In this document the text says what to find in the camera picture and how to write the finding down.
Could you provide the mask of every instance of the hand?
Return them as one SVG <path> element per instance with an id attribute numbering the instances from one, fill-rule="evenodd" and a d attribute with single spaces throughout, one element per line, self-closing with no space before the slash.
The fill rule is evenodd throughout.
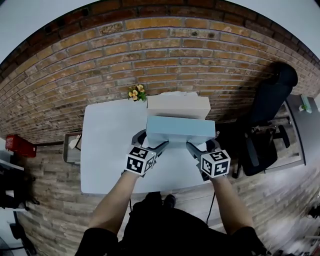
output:
<path id="1" fill-rule="evenodd" d="M 132 171 L 128 171 L 128 170 L 126 170 L 124 173 L 122 173 L 121 176 L 125 177 L 126 179 L 128 178 L 130 180 L 137 180 L 140 177 L 139 174 L 134 173 Z"/>
<path id="2" fill-rule="evenodd" d="M 210 181 L 211 181 L 212 183 L 215 183 L 215 184 L 221 184 L 221 183 L 223 183 L 224 181 L 228 180 L 228 178 L 227 178 L 226 176 L 224 176 L 224 175 L 219 176 L 219 177 L 215 177 L 215 178 L 209 177 L 209 179 L 210 179 Z"/>

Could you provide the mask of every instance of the cardboard box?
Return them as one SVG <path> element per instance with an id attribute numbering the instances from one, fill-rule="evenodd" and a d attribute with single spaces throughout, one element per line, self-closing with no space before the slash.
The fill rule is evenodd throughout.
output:
<path id="1" fill-rule="evenodd" d="M 206 119 L 210 111 L 208 97 L 154 95 L 148 96 L 149 116 Z"/>
<path id="2" fill-rule="evenodd" d="M 149 116 L 146 136 L 152 145 L 165 141 L 179 143 L 183 147 L 186 147 L 186 142 L 199 145 L 216 136 L 215 121 Z"/>

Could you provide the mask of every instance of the black cable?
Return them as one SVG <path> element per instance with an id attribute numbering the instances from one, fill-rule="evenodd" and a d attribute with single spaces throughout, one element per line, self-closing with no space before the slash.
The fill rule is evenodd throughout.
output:
<path id="1" fill-rule="evenodd" d="M 213 193 L 213 198 L 212 198 L 212 202 L 211 202 L 209 214 L 208 214 L 208 217 L 206 218 L 206 222 L 205 222 L 205 223 L 206 223 L 207 225 L 208 225 L 208 220 L 209 220 L 209 217 L 210 217 L 210 214 L 211 214 L 212 206 L 214 205 L 215 197 L 216 197 L 216 192 Z"/>
<path id="2" fill-rule="evenodd" d="M 0 248 L 0 252 L 4 252 L 4 251 L 14 251 L 14 250 L 20 250 L 20 249 L 24 249 L 24 246 L 21 247 L 16 247 L 16 248 Z"/>

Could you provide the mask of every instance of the brick wall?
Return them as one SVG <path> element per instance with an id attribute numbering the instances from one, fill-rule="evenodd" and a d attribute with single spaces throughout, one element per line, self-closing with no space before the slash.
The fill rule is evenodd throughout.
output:
<path id="1" fill-rule="evenodd" d="M 208 118 L 231 121 L 247 111 L 274 61 L 296 69 L 293 93 L 317 94 L 319 59 L 249 9 L 220 0 L 94 3 L 47 24 L 2 62 L 0 135 L 60 141 L 82 128 L 86 105 L 125 99 L 135 84 L 148 95 L 208 96 Z"/>

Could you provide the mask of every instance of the box lid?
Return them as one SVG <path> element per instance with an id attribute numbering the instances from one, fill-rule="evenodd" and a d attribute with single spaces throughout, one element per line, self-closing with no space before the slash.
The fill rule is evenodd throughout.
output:
<path id="1" fill-rule="evenodd" d="M 198 109 L 210 110 L 208 97 L 202 96 L 175 96 L 175 95 L 153 95 L 148 96 L 148 109 Z"/>

